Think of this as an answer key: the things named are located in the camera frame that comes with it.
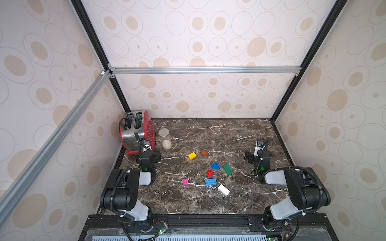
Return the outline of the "yellow lego brick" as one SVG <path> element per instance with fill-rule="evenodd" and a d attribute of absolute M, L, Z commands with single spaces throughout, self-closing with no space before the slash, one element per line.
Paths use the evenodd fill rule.
<path fill-rule="evenodd" d="M 196 153 L 190 153 L 189 155 L 188 155 L 188 158 L 190 159 L 190 160 L 194 160 L 195 158 L 197 157 L 197 155 L 196 155 Z"/>

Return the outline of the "small blue lego brick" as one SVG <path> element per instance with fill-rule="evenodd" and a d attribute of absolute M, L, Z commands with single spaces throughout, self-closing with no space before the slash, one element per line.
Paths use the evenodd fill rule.
<path fill-rule="evenodd" d="M 212 169 L 214 169 L 214 170 L 220 170 L 220 164 L 212 163 Z"/>

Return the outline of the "white lego brick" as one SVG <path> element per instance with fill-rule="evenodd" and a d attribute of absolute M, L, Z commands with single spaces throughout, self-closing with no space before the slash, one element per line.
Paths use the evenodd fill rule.
<path fill-rule="evenodd" d="M 225 196 L 228 196 L 230 194 L 230 190 L 226 188 L 224 185 L 220 184 L 218 187 L 218 190 Z"/>

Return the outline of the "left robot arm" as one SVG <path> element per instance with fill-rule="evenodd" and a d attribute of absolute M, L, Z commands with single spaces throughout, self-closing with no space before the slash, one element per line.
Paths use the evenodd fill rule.
<path fill-rule="evenodd" d="M 134 222 L 150 222 L 152 213 L 138 198 L 139 187 L 156 179 L 156 163 L 160 152 L 152 150 L 149 142 L 139 144 L 143 152 L 136 154 L 138 168 L 113 169 L 100 197 L 100 206 Z"/>

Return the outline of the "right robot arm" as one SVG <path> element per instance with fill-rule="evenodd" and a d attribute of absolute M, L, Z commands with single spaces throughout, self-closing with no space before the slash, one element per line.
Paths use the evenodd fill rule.
<path fill-rule="evenodd" d="M 316 213 L 331 203 L 331 196 L 320 178 L 310 167 L 282 167 L 272 169 L 272 153 L 268 150 L 271 140 L 257 141 L 254 151 L 245 151 L 244 160 L 254 165 L 251 174 L 258 182 L 267 185 L 282 185 L 288 197 L 268 206 L 263 213 L 262 223 L 268 227 L 280 221 Z"/>

